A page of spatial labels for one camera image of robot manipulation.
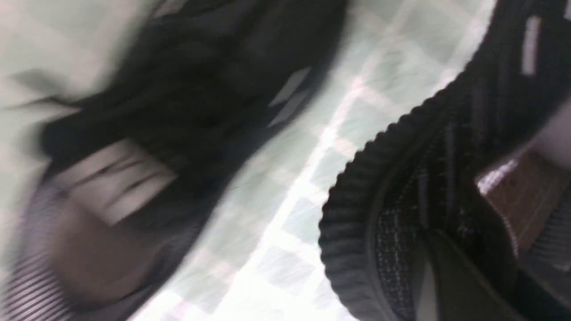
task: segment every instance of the sneaker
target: sneaker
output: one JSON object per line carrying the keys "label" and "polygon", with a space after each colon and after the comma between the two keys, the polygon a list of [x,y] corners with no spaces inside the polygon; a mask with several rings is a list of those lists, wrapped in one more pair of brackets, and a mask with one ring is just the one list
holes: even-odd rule
{"label": "sneaker", "polygon": [[10,320],[125,320],[174,273],[244,162],[307,105],[347,0],[162,1],[110,85],[44,124]]}
{"label": "sneaker", "polygon": [[[514,298],[528,293],[520,289],[520,275],[530,271],[522,258],[546,244],[541,226],[556,224],[546,220],[558,219],[569,183],[561,174],[571,168],[565,167],[571,161],[568,144],[553,139],[565,126],[549,121],[559,119],[554,117],[571,89],[570,19],[568,1],[498,0],[464,71],[368,142],[339,175],[323,207],[319,244],[325,273],[353,316],[530,316],[522,308],[525,299],[516,304]],[[516,163],[526,181],[500,175]],[[501,178],[505,183],[499,184]],[[506,202],[502,186],[512,184],[519,188]],[[530,189],[525,196],[522,187]],[[510,215],[514,202],[518,210]],[[433,291],[425,295],[428,275],[434,276]],[[462,275],[471,284],[460,282]],[[482,296],[487,306],[475,304]]]}

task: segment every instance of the light green fabric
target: light green fabric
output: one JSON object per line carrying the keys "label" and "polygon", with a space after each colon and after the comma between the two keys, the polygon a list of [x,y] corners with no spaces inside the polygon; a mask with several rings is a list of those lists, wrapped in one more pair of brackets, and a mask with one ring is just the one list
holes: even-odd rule
{"label": "light green fabric", "polygon": [[[34,68],[94,91],[152,0],[0,0],[0,106],[26,99],[6,76]],[[185,264],[134,320],[352,320],[319,261],[327,190],[378,131],[442,88],[476,48],[493,0],[358,0],[327,85],[234,180]],[[58,110],[0,109],[0,279],[45,159],[33,123]]]}

